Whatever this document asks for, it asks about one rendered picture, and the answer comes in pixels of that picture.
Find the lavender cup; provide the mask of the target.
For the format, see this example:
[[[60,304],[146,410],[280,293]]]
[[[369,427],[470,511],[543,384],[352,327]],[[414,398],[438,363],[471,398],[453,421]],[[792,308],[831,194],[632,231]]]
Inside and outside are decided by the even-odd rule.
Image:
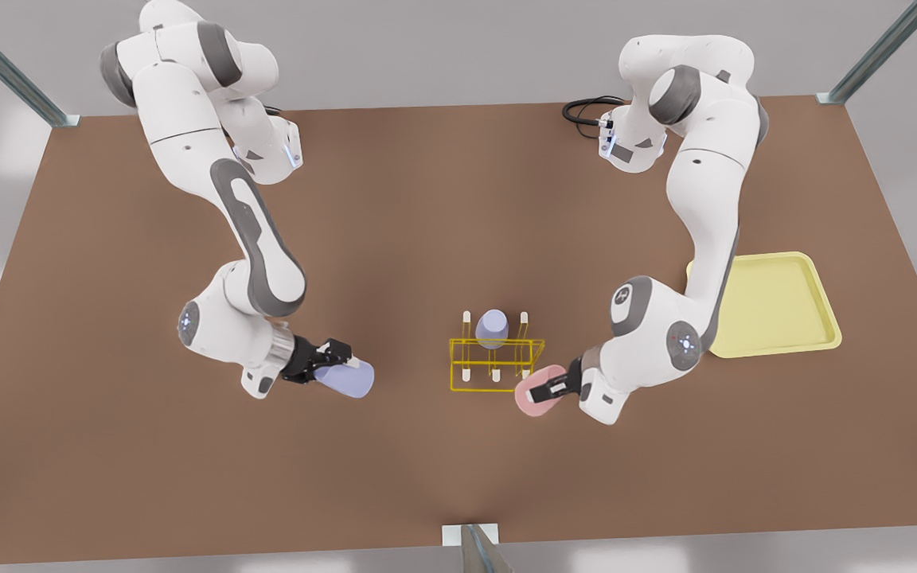
[[[315,378],[320,384],[334,389],[339,394],[360,399],[371,391],[375,371],[371,364],[364,361],[359,369],[349,368],[345,364],[335,364],[317,368]]]
[[[509,337],[509,322],[499,309],[486,311],[474,327],[474,337],[484,349],[500,349]]]

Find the silver frame post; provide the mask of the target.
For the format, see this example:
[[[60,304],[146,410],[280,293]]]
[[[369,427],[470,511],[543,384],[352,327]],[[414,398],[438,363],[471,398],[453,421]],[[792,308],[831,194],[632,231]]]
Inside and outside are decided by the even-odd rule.
[[[885,30],[864,55],[844,74],[836,86],[815,95],[820,105],[841,106],[864,86],[878,69],[910,39],[917,30],[917,0]]]
[[[0,81],[53,128],[77,127],[80,116],[64,113],[14,62],[0,51]]]
[[[444,547],[462,551],[462,573],[513,573],[498,550],[498,524],[447,524],[441,527]]]

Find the yellow tray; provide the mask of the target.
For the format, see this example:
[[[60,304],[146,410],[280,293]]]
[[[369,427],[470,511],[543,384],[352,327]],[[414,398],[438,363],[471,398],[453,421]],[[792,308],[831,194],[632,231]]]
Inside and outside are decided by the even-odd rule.
[[[800,251],[736,256],[710,351],[720,358],[834,349],[841,330],[813,261]]]

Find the pink cup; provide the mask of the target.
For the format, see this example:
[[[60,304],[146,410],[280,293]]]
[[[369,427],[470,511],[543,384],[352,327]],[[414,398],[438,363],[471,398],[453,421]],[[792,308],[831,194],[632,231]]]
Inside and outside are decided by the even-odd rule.
[[[521,412],[531,417],[538,417],[556,406],[558,400],[563,399],[563,396],[555,400],[545,400],[543,403],[532,403],[529,400],[529,389],[538,387],[547,380],[556,380],[557,375],[564,374],[565,371],[567,371],[565,367],[554,364],[541,368],[520,381],[514,388],[513,395]]]

